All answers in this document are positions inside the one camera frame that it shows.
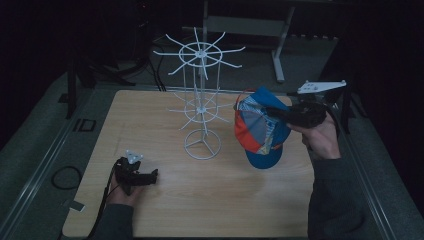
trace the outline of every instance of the white bracket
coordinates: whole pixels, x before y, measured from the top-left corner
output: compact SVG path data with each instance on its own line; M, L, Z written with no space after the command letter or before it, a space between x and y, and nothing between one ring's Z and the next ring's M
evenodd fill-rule
M140 161L141 159L143 159L143 155L135 153L131 150L127 150L125 153L127 155L127 159L128 159L129 164L134 164L134 163Z
M346 81L342 80L341 82L309 82L306 81L302 87L297 90L297 93L316 93L331 90L334 88L346 86Z

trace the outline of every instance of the cap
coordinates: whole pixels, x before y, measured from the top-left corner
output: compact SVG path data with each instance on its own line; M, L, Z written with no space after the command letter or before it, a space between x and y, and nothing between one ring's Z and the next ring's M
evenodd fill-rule
M268 116L265 108L286 111L289 108L265 87L260 87L241 101L239 98L235 106L235 136L254 167L270 168L280 160L283 142L291 130L283 120Z

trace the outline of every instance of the black cable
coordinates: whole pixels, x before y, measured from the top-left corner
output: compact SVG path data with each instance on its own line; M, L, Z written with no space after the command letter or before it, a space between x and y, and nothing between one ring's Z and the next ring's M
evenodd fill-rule
M359 115L361 115L363 118L368 118L368 115L362 110L362 108L359 106L359 104L356 102L354 98L350 99L353 103L353 105L356 107L356 110L358 110Z
M63 170L66 170L66 169L73 169L78 174L78 184L77 185L70 186L70 187L63 187L63 186L59 186L56 183L56 177L57 177L57 175L59 173L61 173ZM65 166L65 167L62 167L62 168L58 169L56 172L54 172L53 176L50 179L50 182L57 189L60 189L60 190L72 190L72 189L77 189L79 187L79 184L81 183L81 180L82 180L82 173L81 173L81 171L78 168L76 168L74 166Z
M159 46L158 44L155 44L155 43L152 43L152 45L154 46L154 47L157 47L157 48L159 48L162 52L165 52L164 51L164 49L161 47L161 46ZM157 66L157 69L155 70L155 68L153 67L153 64L151 65L151 67L152 67L152 70L153 70L153 77L155 78L155 81L159 84L158 86L159 86L159 91L164 91L164 92L166 92L166 87L165 87L165 85L163 84L163 82L162 82L162 80L161 80L161 78L160 78L160 75L159 75L159 69L160 69L160 66L162 65L162 61L163 61L163 55L160 57L160 59L159 59L159 63L158 63L158 66Z
M113 191L115 191L115 189L117 189L118 187L120 187L121 185L118 184L116 187L114 187L112 190L110 190L109 194L106 196L106 198L108 198L110 196L110 194L113 193Z
M106 205L106 199L109 196L109 194L108 194L109 186L110 186L110 183L112 182L112 176L113 176L113 173L115 171L115 165L116 165L116 163L113 165L112 170L110 171L109 179L107 180L106 187L103 191L102 202L100 203L100 207L99 207L99 211L97 213L96 221L94 222L93 228L91 229L91 231L88 234L86 239L90 239L94 235L94 233L96 232L97 225L99 225L100 219L102 218L103 210L104 210L105 205Z

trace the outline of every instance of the wooden table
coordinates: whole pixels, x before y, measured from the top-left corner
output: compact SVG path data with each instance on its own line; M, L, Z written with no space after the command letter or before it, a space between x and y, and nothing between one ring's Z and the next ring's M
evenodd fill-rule
M219 94L218 103L235 103L237 96ZM184 101L171 92L116 94L75 197L86 207L69 212L64 235L88 235L111 167L130 149L144 155L141 172L159 169L157 184L146 188L135 209L137 237L306 236L313 170L301 135L290 134L277 165L256 169L234 137L232 106L221 107L219 116L229 122L207 123L220 136L221 150L212 159L197 160L183 145L200 124L180 130L188 118L168 110L183 108Z

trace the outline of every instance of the black sleeve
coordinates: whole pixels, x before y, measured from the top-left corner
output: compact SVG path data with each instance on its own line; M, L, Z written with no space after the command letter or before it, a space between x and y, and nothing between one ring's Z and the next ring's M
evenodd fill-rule
M94 236L90 240L132 240L134 208L128 205L106 205Z
M315 181L309 203L310 239L371 239L367 204L346 159L313 162Z

